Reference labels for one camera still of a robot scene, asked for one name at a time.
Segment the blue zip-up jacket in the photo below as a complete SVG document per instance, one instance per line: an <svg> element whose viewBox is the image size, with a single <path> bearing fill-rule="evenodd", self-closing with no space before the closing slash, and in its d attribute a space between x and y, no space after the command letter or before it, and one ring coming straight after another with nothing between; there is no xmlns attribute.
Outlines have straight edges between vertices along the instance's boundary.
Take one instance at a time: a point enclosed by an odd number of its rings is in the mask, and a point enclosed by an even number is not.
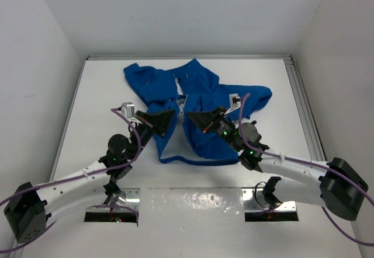
<svg viewBox="0 0 374 258"><path fill-rule="evenodd" d="M263 109L272 97L266 86L225 85L219 76L193 59L187 64L169 70L134 63L124 68L124 77L133 92L147 106L148 113L175 110L174 118L164 137L154 136L158 160L161 163L181 161L196 166L224 166L238 162L238 154L214 133L203 134L186 114L190 111L212 111L223 106L230 108L230 94L243 97L249 94L243 116L250 118L255 111ZM178 122L182 123L185 138L192 151L200 157L193 161L179 152L163 158L164 149L171 143L171 137Z"/></svg>

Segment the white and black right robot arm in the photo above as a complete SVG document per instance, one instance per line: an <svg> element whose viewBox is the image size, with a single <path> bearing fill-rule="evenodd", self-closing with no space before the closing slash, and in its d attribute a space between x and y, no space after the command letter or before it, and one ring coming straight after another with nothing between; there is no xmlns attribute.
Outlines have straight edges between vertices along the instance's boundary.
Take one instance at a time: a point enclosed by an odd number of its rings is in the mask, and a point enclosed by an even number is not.
<svg viewBox="0 0 374 258"><path fill-rule="evenodd" d="M269 173L271 177L252 192L263 209L294 201L317 205L347 221L357 219L368 185L341 158L331 162L311 162L281 156L260 142L255 123L236 127L219 107L210 112L188 112L187 117L202 133L215 133L230 148L239 152L239 162L248 170Z"/></svg>

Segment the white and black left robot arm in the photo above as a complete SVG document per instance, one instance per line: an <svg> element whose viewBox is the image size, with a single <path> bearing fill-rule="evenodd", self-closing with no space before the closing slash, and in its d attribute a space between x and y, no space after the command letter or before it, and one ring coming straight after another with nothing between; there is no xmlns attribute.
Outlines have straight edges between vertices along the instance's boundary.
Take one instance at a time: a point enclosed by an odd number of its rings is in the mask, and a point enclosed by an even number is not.
<svg viewBox="0 0 374 258"><path fill-rule="evenodd" d="M106 154L97 161L59 180L20 185L1 202L17 243L30 243L61 217L81 208L104 205L120 194L117 181L132 169L131 164L153 135L166 135L174 114L174 110L137 111L133 118L125 119L131 129L129 137L110 137Z"/></svg>

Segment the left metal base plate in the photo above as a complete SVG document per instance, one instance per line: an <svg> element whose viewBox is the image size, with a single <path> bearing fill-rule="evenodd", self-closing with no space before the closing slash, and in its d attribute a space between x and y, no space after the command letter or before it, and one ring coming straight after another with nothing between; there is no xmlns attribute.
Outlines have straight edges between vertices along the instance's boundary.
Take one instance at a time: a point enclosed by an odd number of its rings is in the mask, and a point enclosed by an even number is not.
<svg viewBox="0 0 374 258"><path fill-rule="evenodd" d="M130 212L131 210L138 211L140 207L140 189L121 189L118 196L110 198L104 207L89 207L86 212L110 212L110 207L113 206L113 212Z"/></svg>

